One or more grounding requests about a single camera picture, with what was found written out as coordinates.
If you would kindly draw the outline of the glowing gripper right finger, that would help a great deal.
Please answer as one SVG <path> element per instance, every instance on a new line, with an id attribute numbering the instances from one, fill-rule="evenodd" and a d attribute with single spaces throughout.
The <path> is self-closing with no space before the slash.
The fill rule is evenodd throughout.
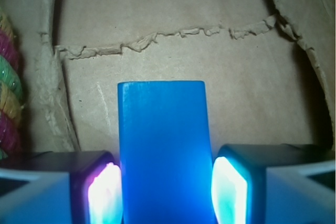
<path id="1" fill-rule="evenodd" d="M 218 223 L 335 223 L 335 152 L 312 144 L 225 144 L 211 194 Z"/>

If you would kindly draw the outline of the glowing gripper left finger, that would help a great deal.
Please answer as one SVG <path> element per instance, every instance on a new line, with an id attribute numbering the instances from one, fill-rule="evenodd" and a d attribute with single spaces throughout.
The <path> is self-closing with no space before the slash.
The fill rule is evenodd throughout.
<path id="1" fill-rule="evenodd" d="M 121 223 L 121 171 L 108 151 L 1 160 L 1 223 Z"/>

